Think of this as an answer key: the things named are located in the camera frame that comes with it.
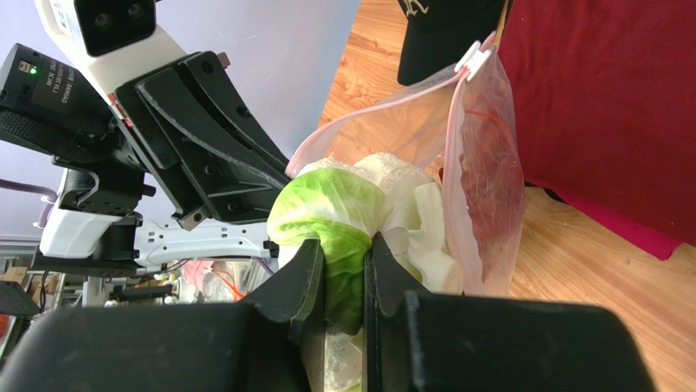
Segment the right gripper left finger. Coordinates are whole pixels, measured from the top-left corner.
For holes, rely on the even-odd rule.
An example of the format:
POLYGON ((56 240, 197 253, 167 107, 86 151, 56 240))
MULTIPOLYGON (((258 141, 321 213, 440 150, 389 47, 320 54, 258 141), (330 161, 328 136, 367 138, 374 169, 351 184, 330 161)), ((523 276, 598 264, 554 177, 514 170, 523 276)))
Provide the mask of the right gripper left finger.
POLYGON ((321 391, 323 251, 235 303, 61 309, 1 371, 4 391, 321 391))

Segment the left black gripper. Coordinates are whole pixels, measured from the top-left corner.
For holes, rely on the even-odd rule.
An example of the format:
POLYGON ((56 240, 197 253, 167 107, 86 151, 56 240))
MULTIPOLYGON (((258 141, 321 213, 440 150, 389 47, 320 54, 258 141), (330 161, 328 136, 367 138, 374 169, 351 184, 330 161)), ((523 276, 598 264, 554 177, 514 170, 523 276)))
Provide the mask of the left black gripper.
POLYGON ((192 230, 202 221, 239 223, 239 182, 282 189, 287 157, 252 115, 212 51, 195 52, 115 92, 126 133, 192 230))

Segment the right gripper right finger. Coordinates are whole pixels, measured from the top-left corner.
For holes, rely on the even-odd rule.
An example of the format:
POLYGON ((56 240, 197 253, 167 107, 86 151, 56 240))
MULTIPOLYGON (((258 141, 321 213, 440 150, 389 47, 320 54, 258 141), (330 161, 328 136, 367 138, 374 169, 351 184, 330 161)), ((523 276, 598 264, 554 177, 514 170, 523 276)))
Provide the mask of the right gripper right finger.
POLYGON ((619 317, 594 305, 435 294, 377 235, 364 265, 366 391, 653 391, 619 317))

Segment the toy cauliflower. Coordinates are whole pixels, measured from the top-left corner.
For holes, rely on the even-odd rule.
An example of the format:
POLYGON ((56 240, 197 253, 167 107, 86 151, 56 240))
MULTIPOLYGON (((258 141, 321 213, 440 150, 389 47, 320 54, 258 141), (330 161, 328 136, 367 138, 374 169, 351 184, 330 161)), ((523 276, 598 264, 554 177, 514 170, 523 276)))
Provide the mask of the toy cauliflower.
POLYGON ((307 239, 318 240, 323 249, 328 391, 359 389, 364 258, 377 234, 426 289, 463 291, 463 269, 445 238, 440 184, 393 154, 372 154, 355 164, 324 158, 306 165, 276 199, 267 232, 279 246, 280 266, 307 239))

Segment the clear zip top bag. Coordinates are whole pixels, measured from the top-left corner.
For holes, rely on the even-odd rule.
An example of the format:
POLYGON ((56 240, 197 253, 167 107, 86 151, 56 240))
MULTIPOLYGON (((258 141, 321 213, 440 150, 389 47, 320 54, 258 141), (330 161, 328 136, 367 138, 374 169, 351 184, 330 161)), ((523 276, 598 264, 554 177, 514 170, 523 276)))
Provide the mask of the clear zip top bag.
POLYGON ((462 293, 505 296, 520 245, 524 179, 511 85, 494 35, 474 42, 456 64, 319 128, 286 172, 297 176, 323 158, 352 165, 379 153, 440 183, 462 293))

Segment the red toy lobster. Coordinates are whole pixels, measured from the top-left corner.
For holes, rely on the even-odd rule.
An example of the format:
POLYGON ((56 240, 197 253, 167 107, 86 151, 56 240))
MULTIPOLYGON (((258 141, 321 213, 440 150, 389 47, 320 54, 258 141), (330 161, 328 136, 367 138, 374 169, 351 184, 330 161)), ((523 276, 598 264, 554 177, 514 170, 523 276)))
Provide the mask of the red toy lobster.
POLYGON ((461 183, 483 263, 485 282, 505 281, 514 269, 524 206, 523 176, 508 122, 479 110, 465 112, 461 183))

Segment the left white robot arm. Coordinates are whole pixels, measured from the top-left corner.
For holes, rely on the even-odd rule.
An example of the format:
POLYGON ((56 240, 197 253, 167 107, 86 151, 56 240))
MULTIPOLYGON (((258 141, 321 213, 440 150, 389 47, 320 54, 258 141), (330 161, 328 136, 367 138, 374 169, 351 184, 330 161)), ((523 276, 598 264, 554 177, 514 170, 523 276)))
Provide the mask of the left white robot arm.
POLYGON ((12 47, 1 68, 1 138, 64 171, 34 267, 130 277, 178 259, 262 255, 253 226, 288 183, 288 160, 224 59, 181 57, 104 101, 75 68, 12 47))

